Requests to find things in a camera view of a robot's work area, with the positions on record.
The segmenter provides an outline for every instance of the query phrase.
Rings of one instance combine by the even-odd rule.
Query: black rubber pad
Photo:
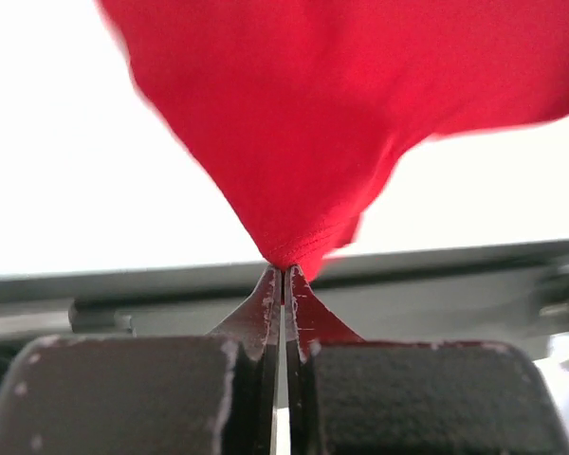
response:
[[[255,379],[225,337],[45,337],[0,390],[0,455],[248,453]]]
[[[323,346],[307,377],[307,453],[569,454],[540,373],[504,344]]]

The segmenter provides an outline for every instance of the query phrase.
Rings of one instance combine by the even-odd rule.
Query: red fabric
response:
[[[101,3],[262,254],[310,279],[419,141],[569,114],[569,0]]]

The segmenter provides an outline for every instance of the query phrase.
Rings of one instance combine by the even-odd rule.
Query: white background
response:
[[[558,238],[569,238],[569,118],[423,144],[342,253]],[[136,96],[92,0],[0,1],[0,276],[259,259]]]

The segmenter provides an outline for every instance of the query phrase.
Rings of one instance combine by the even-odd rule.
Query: red cloth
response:
[[[100,1],[262,254],[310,279],[419,141],[569,114],[569,0]]]

